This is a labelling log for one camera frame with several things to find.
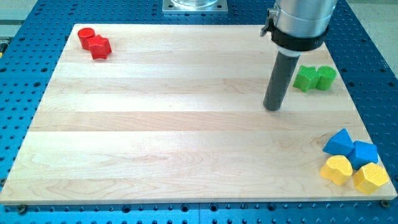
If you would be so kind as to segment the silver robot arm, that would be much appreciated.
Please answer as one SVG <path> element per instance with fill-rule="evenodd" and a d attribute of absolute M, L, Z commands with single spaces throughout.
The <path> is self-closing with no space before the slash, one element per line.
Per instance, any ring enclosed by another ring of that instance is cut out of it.
<path fill-rule="evenodd" d="M 279 52 L 296 57 L 319 48 L 328 33 L 328 25 L 337 0 L 276 0 L 267 11 L 260 36 L 271 34 Z"/>

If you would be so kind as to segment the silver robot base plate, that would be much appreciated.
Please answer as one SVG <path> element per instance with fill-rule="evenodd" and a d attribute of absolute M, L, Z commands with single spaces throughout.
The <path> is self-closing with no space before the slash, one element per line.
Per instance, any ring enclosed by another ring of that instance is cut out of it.
<path fill-rule="evenodd" d="M 227 13 L 227 0 L 163 0 L 164 14 Z"/>

